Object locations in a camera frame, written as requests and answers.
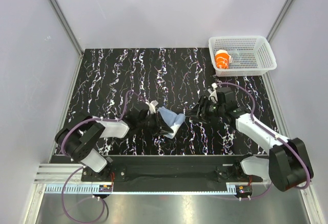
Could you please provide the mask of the light blue towel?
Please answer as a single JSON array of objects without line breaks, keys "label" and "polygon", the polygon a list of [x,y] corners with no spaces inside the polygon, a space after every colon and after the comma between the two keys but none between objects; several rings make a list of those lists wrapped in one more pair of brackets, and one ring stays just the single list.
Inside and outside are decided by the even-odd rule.
[{"label": "light blue towel", "polygon": [[160,107],[157,110],[164,122],[171,128],[172,132],[165,135],[169,139],[173,139],[180,129],[181,125],[185,122],[185,115],[183,113],[175,113],[165,107]]}]

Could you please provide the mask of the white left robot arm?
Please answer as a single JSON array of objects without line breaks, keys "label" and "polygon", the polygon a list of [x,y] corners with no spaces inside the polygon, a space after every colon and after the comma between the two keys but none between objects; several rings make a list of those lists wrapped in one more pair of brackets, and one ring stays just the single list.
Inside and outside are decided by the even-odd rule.
[{"label": "white left robot arm", "polygon": [[100,138],[125,138],[140,130],[153,136],[175,136],[180,115],[165,107],[156,108],[156,104],[153,101],[143,109],[131,108],[118,120],[102,119],[82,112],[56,134],[55,142],[62,154],[89,168],[98,180],[107,180],[111,174],[111,163],[95,149]]}]

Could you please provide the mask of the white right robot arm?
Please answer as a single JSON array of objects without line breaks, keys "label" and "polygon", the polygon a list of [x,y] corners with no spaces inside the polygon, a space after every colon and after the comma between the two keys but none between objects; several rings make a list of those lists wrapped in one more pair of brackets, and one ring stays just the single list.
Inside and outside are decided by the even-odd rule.
[{"label": "white right robot arm", "polygon": [[253,110],[238,104],[235,92],[229,87],[212,87],[209,94],[200,97],[187,112],[187,117],[201,123],[222,119],[249,137],[268,155],[267,159],[245,155],[234,163],[232,174],[236,180],[244,181],[250,176],[257,176],[270,180],[282,192],[309,186],[314,172],[301,139],[290,139],[263,124],[255,117]]}]

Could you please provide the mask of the orange and white towel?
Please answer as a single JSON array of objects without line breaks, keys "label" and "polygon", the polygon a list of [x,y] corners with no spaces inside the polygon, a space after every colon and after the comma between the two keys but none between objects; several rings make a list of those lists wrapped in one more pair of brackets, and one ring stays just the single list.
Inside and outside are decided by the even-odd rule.
[{"label": "orange and white towel", "polygon": [[226,50],[218,50],[215,53],[215,66],[218,69],[228,69],[232,57]]}]

